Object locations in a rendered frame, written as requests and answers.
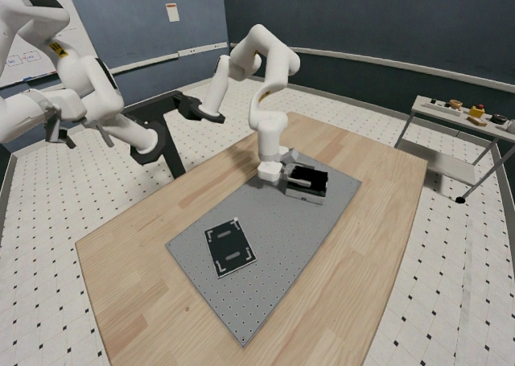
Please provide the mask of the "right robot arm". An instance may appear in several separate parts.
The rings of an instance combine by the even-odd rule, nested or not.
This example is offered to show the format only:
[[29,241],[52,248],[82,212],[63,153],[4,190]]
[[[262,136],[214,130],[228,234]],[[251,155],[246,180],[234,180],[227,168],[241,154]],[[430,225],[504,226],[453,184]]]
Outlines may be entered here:
[[[124,101],[104,62],[96,56],[81,58],[74,47],[53,37],[69,23],[68,11],[57,0],[0,0],[0,78],[18,34],[49,57],[65,89],[74,90],[79,97],[90,93],[81,99],[88,111],[87,121],[98,120],[106,134],[136,147],[140,154],[150,153],[157,144],[157,133],[120,114]],[[0,143],[14,140],[44,121],[45,142],[67,143],[68,128],[60,126],[53,104],[44,95],[29,89],[6,99],[0,96]]]

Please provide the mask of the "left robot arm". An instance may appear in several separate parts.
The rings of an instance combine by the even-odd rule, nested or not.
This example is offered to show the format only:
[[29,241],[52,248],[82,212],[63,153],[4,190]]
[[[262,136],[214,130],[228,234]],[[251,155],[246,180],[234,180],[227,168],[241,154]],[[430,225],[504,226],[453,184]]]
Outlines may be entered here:
[[257,131],[258,157],[262,161],[283,161],[288,165],[296,161],[299,153],[295,148],[285,154],[279,153],[279,137],[287,127],[287,115],[284,112],[258,110],[258,106],[265,97],[287,86],[288,76],[293,76],[299,70],[300,59],[263,25],[252,27],[249,34],[231,51],[230,56],[219,57],[211,84],[199,109],[219,117],[218,110],[229,87],[228,77],[241,82],[253,75],[262,62],[259,52],[267,58],[265,82],[251,99],[249,127]]

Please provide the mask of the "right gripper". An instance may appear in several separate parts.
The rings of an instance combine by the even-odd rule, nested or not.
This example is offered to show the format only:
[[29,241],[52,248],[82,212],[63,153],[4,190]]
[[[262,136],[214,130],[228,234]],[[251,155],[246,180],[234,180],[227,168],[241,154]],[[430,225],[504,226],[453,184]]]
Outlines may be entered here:
[[[109,135],[105,133],[98,120],[87,121],[87,118],[85,117],[87,109],[74,90],[62,89],[45,93],[33,88],[31,90],[41,93],[53,104],[53,109],[57,117],[60,119],[60,122],[72,121],[72,123],[82,123],[86,129],[96,126],[106,145],[109,148],[114,147],[113,141]],[[76,147],[76,144],[69,136],[67,136],[67,143],[65,144],[69,149],[74,149]]]

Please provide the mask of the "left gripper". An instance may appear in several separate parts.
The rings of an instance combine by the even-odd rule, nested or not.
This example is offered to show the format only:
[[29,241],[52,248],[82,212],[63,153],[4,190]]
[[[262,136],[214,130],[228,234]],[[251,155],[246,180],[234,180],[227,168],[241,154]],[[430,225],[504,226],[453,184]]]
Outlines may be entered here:
[[[286,152],[288,152],[288,149],[285,146],[279,146],[280,154],[285,154]],[[300,161],[294,161],[292,163],[303,165],[303,167],[306,167],[306,168],[315,169],[314,164],[300,162]],[[283,179],[285,179],[286,181],[297,183],[298,185],[302,185],[305,187],[311,186],[311,182],[301,180],[301,179],[289,178],[288,177],[289,170],[285,169],[285,167],[286,167],[286,164],[283,161],[281,161],[281,162],[275,162],[275,161],[265,162],[265,161],[261,160],[261,163],[257,168],[257,175],[260,179],[274,182],[278,179],[278,177],[280,176],[280,173],[283,173]]]

